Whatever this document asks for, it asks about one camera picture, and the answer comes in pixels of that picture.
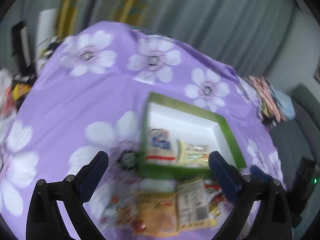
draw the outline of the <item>purple bedsheet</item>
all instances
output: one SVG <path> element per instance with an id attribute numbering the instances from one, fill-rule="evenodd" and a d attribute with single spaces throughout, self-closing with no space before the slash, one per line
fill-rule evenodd
<path id="1" fill-rule="evenodd" d="M 56 50 L 7 132 L 0 153 L 0 208 L 18 239 L 25 239 L 36 181 L 60 181 L 76 174 L 98 150 L 109 154 L 110 164 L 85 204 L 94 223 L 99 225 L 105 208 L 108 181 L 116 181 L 123 190 L 139 182 L 116 160 L 124 150 L 139 146 L 140 120 L 150 91 L 223 115 L 248 167 L 259 166 L 284 185 L 276 149 L 232 67 L 182 42 L 100 22 L 68 37 Z M 78 239 L 61 204 L 60 209 L 70 235 Z M 219 225 L 231 209 L 231 204 L 223 203 Z M 217 231 L 208 228 L 170 238 L 209 240 Z M 102 233 L 106 239 L 149 238 L 130 236 L 125 229 Z"/>

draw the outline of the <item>gray wall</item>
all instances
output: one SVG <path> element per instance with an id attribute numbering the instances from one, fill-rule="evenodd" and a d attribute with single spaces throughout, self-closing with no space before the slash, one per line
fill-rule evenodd
<path id="1" fill-rule="evenodd" d="M 298 10 L 268 77 L 285 93 L 303 83 L 320 101 L 320 84 L 314 79 L 319 57 L 320 27 L 312 14 Z"/>

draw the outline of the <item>yellow snack package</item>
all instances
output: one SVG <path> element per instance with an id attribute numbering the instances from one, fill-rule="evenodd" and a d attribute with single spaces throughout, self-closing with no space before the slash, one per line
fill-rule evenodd
<path id="1" fill-rule="evenodd" d="M 217 221 L 210 216 L 204 181 L 201 178 L 187 180 L 178 185 L 177 189 L 180 231 L 217 226 Z"/>
<path id="2" fill-rule="evenodd" d="M 193 145 L 179 140 L 180 155 L 178 165 L 188 165 L 197 167 L 209 166 L 209 146 Z"/>
<path id="3" fill-rule="evenodd" d="M 177 235 L 179 232 L 176 193 L 139 194 L 138 215 L 132 225 L 134 235 Z"/>

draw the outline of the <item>green box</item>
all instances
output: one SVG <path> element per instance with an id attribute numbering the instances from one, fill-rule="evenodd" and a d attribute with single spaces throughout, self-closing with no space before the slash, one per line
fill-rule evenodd
<path id="1" fill-rule="evenodd" d="M 209 121 L 218 123 L 221 128 L 222 136 L 224 136 L 227 146 L 231 152 L 232 158 L 234 160 L 234 165 L 237 169 L 246 168 L 246 163 L 243 158 L 243 155 L 240 151 L 238 143 L 233 136 L 232 131 L 226 121 L 226 119 L 216 113 L 211 111 L 193 106 L 182 101 L 169 98 L 167 96 L 150 93 L 147 105 L 144 112 L 143 123 L 142 123 L 142 133 L 141 133 L 141 149 L 138 157 L 138 174 L 140 177 L 144 178 L 153 178 L 153 179 L 176 179 L 176 180 L 185 180 L 193 178 L 196 176 L 204 175 L 205 178 L 213 178 L 213 175 L 209 168 L 190 168 L 177 165 L 157 165 L 153 163 L 145 162 L 145 155 L 148 151 L 148 124 L 149 124 L 149 112 L 150 107 L 159 106 L 160 109 L 174 109 L 181 111 L 185 116 L 197 116 L 195 118 L 203 118 Z"/>

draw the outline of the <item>barcode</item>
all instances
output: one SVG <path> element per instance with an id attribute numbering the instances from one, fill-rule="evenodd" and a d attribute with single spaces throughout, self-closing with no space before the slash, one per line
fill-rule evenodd
<path id="1" fill-rule="evenodd" d="M 196 208 L 197 221 L 208 219 L 208 212 L 206 207 Z"/>

